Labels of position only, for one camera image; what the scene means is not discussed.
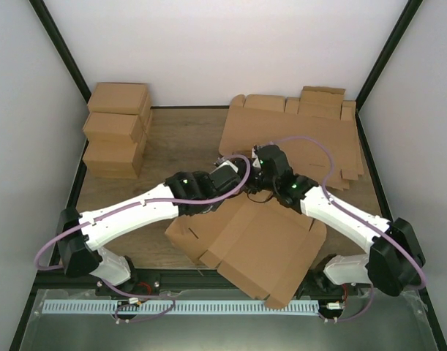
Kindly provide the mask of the cardboard box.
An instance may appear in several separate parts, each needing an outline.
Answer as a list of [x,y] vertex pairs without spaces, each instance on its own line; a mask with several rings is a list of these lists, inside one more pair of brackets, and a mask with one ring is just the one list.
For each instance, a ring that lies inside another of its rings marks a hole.
[[149,88],[144,83],[98,83],[87,104],[91,113],[144,116],[151,109]]
[[270,309],[285,308],[326,240],[324,223],[245,195],[215,212],[175,219],[170,242],[196,265],[214,268],[249,297]]
[[83,132],[90,142],[138,143],[147,131],[152,119],[117,113],[90,113]]
[[143,165],[146,141],[144,132],[138,143],[90,142],[83,162],[97,178],[136,179]]

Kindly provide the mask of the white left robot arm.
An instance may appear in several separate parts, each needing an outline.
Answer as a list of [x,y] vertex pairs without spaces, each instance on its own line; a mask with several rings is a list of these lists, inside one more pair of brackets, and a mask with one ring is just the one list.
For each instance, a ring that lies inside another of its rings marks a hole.
[[250,161],[233,155],[210,172],[178,172],[144,194],[96,211],[64,209],[59,217],[57,243],[65,276],[92,275],[106,280],[122,295],[138,287],[127,257],[105,248],[114,239],[155,222],[215,211],[236,195],[249,178]]

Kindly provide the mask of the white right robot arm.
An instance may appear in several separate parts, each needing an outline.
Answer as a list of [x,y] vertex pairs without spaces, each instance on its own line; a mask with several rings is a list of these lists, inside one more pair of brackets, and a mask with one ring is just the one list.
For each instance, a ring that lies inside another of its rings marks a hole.
[[269,190],[280,205],[328,225],[362,249],[362,254],[328,260],[314,276],[319,293],[329,295],[341,284],[354,283],[398,296],[425,286],[426,260],[411,223],[368,214],[340,200],[324,184],[294,173],[279,146],[255,146],[252,159],[256,189]]

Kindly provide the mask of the stack of flat cardboard sheets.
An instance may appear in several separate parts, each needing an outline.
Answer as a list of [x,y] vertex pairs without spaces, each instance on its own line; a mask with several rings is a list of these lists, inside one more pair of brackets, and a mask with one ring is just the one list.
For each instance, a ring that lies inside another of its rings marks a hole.
[[277,144],[296,173],[317,182],[329,171],[324,146],[334,160],[327,185],[349,189],[350,182],[364,174],[361,148],[353,109],[342,103],[340,120],[303,117],[299,100],[275,95],[240,94],[231,101],[219,153],[223,156],[250,151],[254,145]]

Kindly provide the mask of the upright cardboard sheet at back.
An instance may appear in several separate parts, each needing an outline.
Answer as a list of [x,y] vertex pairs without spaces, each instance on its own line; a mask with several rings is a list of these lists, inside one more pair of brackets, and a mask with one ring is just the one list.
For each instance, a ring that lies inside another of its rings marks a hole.
[[298,114],[303,117],[318,117],[340,120],[344,88],[304,86],[298,105]]

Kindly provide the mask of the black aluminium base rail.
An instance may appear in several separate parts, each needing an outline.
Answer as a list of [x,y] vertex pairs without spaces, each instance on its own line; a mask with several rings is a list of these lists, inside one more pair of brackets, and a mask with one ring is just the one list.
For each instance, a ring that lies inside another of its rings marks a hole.
[[[357,289],[350,285],[335,287],[315,279],[318,276],[309,271],[302,283],[297,287],[295,296],[337,296],[340,293],[356,293]],[[120,286],[119,289],[128,293],[153,295],[164,291],[183,292],[185,290],[232,290],[236,286],[211,269],[144,269],[139,268],[135,273],[134,284],[131,288]]]

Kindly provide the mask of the right black frame post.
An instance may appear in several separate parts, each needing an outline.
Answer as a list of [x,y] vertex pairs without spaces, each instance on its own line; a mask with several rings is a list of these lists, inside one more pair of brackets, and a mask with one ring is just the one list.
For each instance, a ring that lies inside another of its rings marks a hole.
[[413,21],[416,13],[421,7],[423,0],[408,0],[397,19],[391,33],[389,34],[379,56],[377,57],[372,69],[370,70],[367,79],[365,80],[363,86],[356,97],[356,109],[361,110],[367,101],[369,95],[371,94],[376,82],[379,80],[386,68],[387,63],[392,57],[394,51],[396,50],[398,44],[403,38],[405,32],[407,31],[409,25]]

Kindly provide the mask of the black frame post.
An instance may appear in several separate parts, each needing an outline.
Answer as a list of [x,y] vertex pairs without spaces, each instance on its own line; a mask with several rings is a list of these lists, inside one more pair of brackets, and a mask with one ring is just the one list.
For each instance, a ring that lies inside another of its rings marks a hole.
[[61,32],[59,31],[59,28],[56,25],[48,6],[43,0],[29,0],[29,3],[40,20],[42,27],[51,40],[59,57],[63,61],[64,66],[70,74],[70,77],[73,79],[78,91],[80,92],[80,95],[85,103],[87,103],[91,97],[91,90],[88,87],[88,84],[86,83],[86,80],[82,75],[73,55],[71,54]]
[[386,68],[387,63],[392,57],[394,51],[396,50],[398,44],[403,38],[405,32],[407,31],[409,25],[413,21],[416,13],[421,7],[423,0],[408,0],[397,19],[391,33],[389,34],[379,56],[377,57],[372,69],[370,70],[367,79],[365,80],[363,86],[356,97],[356,109],[361,110],[367,101],[369,95],[371,94],[376,82],[379,80]]

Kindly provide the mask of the left black frame post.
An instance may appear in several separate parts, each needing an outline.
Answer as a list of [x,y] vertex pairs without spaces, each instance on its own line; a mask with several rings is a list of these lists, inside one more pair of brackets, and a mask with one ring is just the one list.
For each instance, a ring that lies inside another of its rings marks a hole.
[[78,91],[80,92],[80,95],[85,103],[87,103],[91,97],[91,90],[88,87],[88,84],[86,83],[86,80],[82,75],[73,55],[71,54],[61,32],[59,31],[59,28],[56,25],[48,6],[43,0],[29,0],[29,3],[40,20],[42,27],[51,40],[59,57],[63,61],[64,66],[70,74],[70,77],[73,79]]

